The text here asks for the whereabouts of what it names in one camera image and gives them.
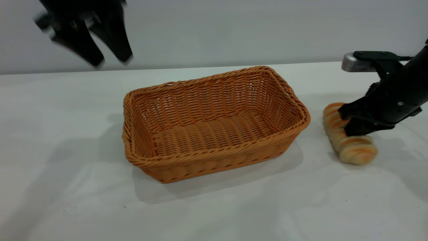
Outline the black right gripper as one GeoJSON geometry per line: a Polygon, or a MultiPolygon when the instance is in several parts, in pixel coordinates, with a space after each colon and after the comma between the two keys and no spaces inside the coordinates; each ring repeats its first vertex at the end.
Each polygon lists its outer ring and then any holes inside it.
{"type": "Polygon", "coordinates": [[[362,136],[390,130],[427,102],[428,47],[409,62],[389,73],[365,97],[338,109],[347,136],[362,136]]]}

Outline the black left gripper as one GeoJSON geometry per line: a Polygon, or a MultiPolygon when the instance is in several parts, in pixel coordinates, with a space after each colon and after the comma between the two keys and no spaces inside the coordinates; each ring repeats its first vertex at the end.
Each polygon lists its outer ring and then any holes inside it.
{"type": "Polygon", "coordinates": [[[127,64],[133,53],[124,24],[125,0],[41,0],[45,12],[34,18],[35,24],[47,31],[53,27],[51,40],[83,58],[93,67],[99,67],[104,56],[93,41],[90,29],[113,52],[123,64],[127,64]],[[85,24],[65,24],[72,21],[89,21],[85,24]]]}

